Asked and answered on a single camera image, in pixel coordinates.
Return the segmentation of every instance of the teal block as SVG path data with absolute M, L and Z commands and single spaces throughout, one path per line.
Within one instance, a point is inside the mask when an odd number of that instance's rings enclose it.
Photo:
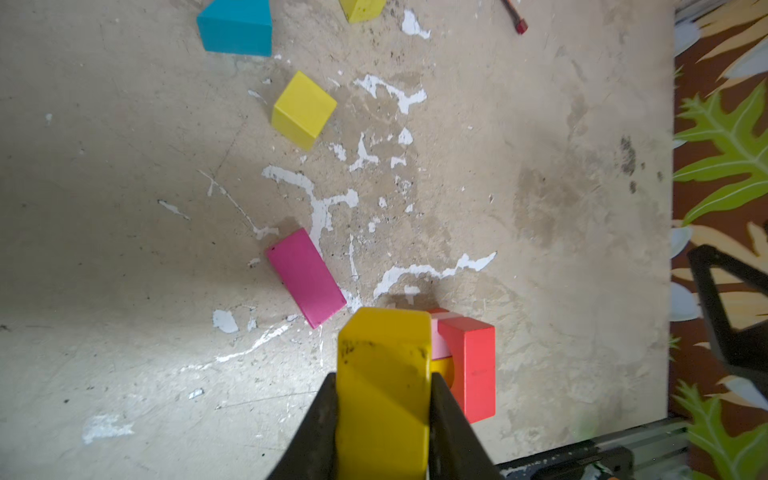
M 208 51 L 272 56 L 269 0 L 214 0 L 197 16 Z

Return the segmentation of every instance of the yellow rectangular block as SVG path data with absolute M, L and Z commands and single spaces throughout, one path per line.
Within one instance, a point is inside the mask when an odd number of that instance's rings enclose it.
M 339 0 L 349 23 L 373 20 L 381 15 L 386 0 Z
M 442 378 L 445 379 L 445 383 L 448 384 L 448 388 L 453 386 L 453 357 L 432 360 L 429 366 L 429 371 L 432 373 L 439 373 Z
M 272 126 L 294 144 L 310 150 L 334 109 L 336 100 L 298 71 L 275 103 Z
M 338 480 L 424 480 L 432 321 L 427 312 L 361 308 L 339 333 Z

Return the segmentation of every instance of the pink block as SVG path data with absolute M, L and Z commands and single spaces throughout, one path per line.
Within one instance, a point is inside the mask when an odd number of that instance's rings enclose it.
M 268 248 L 266 258 L 312 328 L 322 325 L 346 305 L 344 295 L 306 230 L 298 230 Z
M 448 343 L 442 338 L 437 331 L 437 322 L 441 319 L 454 318 L 461 316 L 458 313 L 449 312 L 443 308 L 437 308 L 429 310 L 429 315 L 432 316 L 432 359 L 440 360 L 451 356 L 451 350 L 448 348 Z

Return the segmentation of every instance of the toy block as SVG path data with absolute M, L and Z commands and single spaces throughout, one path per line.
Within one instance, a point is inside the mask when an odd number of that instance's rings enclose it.
M 435 308 L 427 310 L 427 312 L 432 316 L 432 359 L 439 360 L 450 357 L 451 349 L 448 348 L 448 343 L 445 343 L 445 340 L 440 336 L 440 333 L 438 333 L 437 323 L 440 319 L 453 318 L 461 315 L 450 312 L 444 308 Z
M 272 110 L 272 126 L 288 140 L 310 150 L 336 108 L 336 100 L 298 71 Z
M 197 27 L 208 51 L 272 56 L 269 0 L 214 0 L 197 16 Z
M 267 249 L 266 258 L 312 328 L 322 325 L 346 305 L 306 230 L 298 230 Z
M 373 20 L 381 15 L 386 0 L 339 0 L 349 23 Z
M 453 385 L 453 357 L 432 360 L 432 363 L 429 364 L 429 371 L 442 375 L 448 388 L 451 388 Z
M 339 332 L 339 480 L 423 480 L 429 447 L 429 314 L 363 307 Z
M 451 393 L 470 423 L 496 414 L 496 330 L 465 316 L 441 319 L 438 332 L 453 354 Z

